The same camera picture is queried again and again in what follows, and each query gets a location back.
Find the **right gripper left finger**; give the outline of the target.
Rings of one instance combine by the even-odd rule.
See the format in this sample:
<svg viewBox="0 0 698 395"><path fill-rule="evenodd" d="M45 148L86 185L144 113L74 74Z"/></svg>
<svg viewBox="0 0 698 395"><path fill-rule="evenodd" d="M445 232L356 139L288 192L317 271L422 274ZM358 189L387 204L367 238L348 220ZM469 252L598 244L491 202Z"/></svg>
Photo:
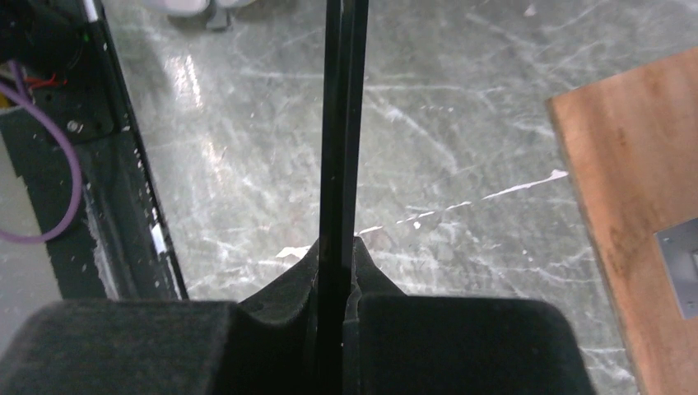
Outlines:
<svg viewBox="0 0 698 395"><path fill-rule="evenodd" d="M302 394L318 250L241 303L64 300L21 326L4 394Z"/></svg>

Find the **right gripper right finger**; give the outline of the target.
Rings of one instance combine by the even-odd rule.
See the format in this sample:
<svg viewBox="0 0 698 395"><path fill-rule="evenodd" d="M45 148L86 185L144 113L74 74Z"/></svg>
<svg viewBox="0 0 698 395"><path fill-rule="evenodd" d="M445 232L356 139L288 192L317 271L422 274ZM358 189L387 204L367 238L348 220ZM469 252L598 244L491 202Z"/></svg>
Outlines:
<svg viewBox="0 0 698 395"><path fill-rule="evenodd" d="M541 300L402 292L354 240L345 394L592 394L575 334Z"/></svg>

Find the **black folding umbrella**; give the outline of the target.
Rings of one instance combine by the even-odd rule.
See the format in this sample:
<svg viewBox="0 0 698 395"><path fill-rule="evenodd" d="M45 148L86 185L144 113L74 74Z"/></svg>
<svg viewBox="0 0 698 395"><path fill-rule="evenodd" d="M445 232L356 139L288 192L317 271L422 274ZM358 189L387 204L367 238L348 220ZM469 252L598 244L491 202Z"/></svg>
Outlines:
<svg viewBox="0 0 698 395"><path fill-rule="evenodd" d="M327 3L319 209L316 377L342 393L342 335L351 293L361 106L369 3Z"/></svg>

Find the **beige umbrella case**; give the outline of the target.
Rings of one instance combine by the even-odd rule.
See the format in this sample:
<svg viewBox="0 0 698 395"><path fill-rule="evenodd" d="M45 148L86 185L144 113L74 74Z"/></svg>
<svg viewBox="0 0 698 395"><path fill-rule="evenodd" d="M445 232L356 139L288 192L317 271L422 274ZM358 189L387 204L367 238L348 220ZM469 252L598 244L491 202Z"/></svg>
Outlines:
<svg viewBox="0 0 698 395"><path fill-rule="evenodd" d="M142 0L142 5L167 16L190 17L214 11L246 7L255 0Z"/></svg>

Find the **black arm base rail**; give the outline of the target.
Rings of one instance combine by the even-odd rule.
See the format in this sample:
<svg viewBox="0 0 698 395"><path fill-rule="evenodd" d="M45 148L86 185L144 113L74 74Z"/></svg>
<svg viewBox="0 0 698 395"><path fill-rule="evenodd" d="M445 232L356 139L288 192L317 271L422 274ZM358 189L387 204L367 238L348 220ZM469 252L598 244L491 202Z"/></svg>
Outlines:
<svg viewBox="0 0 698 395"><path fill-rule="evenodd" d="M100 1L4 1L1 141L65 299L187 291Z"/></svg>

